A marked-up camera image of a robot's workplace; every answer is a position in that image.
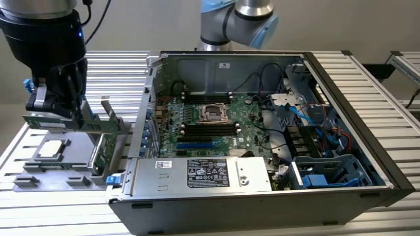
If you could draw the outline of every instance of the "warning label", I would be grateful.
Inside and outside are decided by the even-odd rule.
[[[225,159],[188,160],[187,185],[189,188],[229,187]]]

